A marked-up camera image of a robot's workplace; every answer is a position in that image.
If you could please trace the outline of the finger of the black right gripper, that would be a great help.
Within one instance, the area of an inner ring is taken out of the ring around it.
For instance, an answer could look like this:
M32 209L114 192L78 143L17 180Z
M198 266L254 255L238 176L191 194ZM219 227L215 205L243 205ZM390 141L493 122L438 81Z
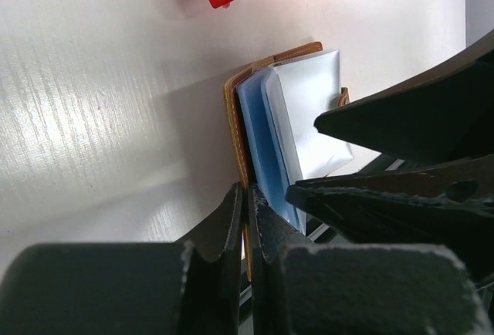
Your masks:
M286 199L347 240L436 244L475 281L493 278L493 159L298 181Z
M493 34L386 90L319 115L322 134L421 164L493 152Z

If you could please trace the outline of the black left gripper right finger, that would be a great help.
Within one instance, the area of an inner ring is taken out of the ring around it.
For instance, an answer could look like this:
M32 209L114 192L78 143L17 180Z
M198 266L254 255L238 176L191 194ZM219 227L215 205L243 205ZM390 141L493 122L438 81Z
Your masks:
M490 334L465 264L440 245L316 244L248 193L257 334Z

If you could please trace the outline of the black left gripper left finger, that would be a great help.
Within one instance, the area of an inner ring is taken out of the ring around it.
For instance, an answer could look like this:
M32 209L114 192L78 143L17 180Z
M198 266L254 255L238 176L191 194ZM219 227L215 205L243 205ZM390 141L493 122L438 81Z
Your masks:
M3 334L235 334L243 191L176 242L24 249L1 284Z

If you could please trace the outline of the brown leather card holder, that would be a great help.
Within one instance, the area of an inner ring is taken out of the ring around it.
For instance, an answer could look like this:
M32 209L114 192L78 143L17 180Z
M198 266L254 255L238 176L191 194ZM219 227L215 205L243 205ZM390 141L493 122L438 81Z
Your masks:
M257 184L274 211L304 233L306 213L286 201L287 188L354 159L347 142L314 127L320 114L349 102L340 51L310 42L257 60L225 83L223 97L242 187Z

